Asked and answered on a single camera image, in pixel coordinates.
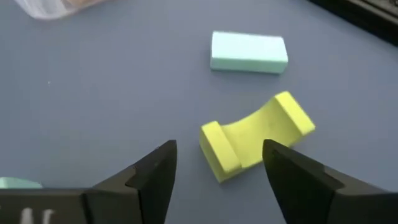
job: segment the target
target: light green rectangular block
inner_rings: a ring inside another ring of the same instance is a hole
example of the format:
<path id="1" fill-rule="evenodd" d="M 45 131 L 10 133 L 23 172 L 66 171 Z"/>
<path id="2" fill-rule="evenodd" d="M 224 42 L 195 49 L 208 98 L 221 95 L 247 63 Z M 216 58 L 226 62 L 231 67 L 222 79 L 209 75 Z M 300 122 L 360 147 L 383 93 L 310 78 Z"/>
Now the light green rectangular block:
<path id="1" fill-rule="evenodd" d="M 16 177 L 0 177 L 0 189 L 41 189 L 42 185 Z"/>
<path id="2" fill-rule="evenodd" d="M 213 32 L 210 67 L 214 70 L 282 73 L 288 61 L 282 37 Z"/>

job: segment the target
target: blue-gray tabletop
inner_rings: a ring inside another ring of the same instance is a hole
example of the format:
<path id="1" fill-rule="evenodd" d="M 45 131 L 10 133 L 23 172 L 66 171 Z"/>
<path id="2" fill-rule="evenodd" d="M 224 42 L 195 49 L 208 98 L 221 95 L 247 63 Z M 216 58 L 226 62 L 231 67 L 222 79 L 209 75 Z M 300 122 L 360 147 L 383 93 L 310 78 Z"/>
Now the blue-gray tabletop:
<path id="1" fill-rule="evenodd" d="M 284 37 L 281 75 L 212 72 L 211 33 Z M 285 223 L 263 165 L 220 185 L 200 126 L 288 90 L 317 129 L 295 147 L 398 190 L 398 49 L 301 0 L 117 0 L 51 22 L 0 2 L 0 176 L 89 187 L 178 143 L 166 223 Z"/>

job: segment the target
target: curved yellow block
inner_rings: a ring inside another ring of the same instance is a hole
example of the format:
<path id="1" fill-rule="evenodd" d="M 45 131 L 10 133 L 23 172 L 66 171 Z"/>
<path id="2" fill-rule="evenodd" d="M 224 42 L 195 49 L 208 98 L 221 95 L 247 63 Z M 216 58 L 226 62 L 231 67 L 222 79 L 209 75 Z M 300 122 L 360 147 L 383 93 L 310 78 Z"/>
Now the curved yellow block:
<path id="1" fill-rule="evenodd" d="M 293 96 L 284 91 L 253 114 L 221 126 L 201 127 L 200 147 L 217 180 L 222 182 L 262 161 L 262 143 L 273 139 L 291 146 L 315 125 Z"/>

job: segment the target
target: plastic container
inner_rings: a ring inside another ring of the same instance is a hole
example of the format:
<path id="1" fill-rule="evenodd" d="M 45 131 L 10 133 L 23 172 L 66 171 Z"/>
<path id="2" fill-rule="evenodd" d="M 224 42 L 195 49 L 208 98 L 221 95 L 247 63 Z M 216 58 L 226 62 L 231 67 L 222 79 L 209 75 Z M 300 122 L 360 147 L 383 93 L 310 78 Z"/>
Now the plastic container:
<path id="1" fill-rule="evenodd" d="M 15 0 L 35 19 L 51 20 L 73 14 L 105 0 Z"/>

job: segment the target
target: black object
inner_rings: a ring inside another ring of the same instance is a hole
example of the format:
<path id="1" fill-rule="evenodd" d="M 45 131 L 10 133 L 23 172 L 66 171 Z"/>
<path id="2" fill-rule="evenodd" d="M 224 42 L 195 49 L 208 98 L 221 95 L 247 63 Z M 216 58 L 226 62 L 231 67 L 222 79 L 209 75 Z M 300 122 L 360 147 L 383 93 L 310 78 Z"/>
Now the black object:
<path id="1" fill-rule="evenodd" d="M 262 158 L 287 224 L 396 224 L 398 193 L 265 140 Z"/>
<path id="2" fill-rule="evenodd" d="M 398 45 L 398 0 L 310 0 Z"/>
<path id="3" fill-rule="evenodd" d="M 174 186 L 177 143 L 90 189 L 1 189 L 1 224 L 161 224 Z"/>

